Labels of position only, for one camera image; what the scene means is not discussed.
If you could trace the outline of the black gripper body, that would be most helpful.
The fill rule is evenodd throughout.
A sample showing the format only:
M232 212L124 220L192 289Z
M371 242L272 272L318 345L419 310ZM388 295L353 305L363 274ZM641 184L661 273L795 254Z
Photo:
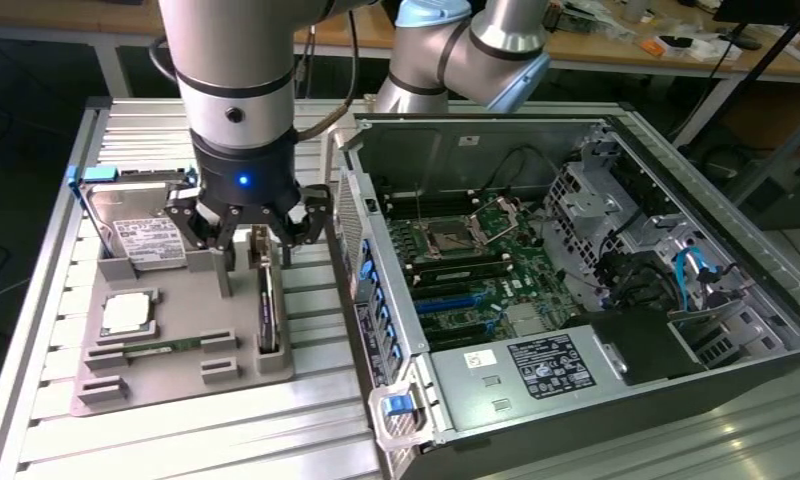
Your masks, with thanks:
M294 177L294 129L269 144L248 149L213 145L194 131L190 138L201 186L212 199L228 205L293 208L301 199Z

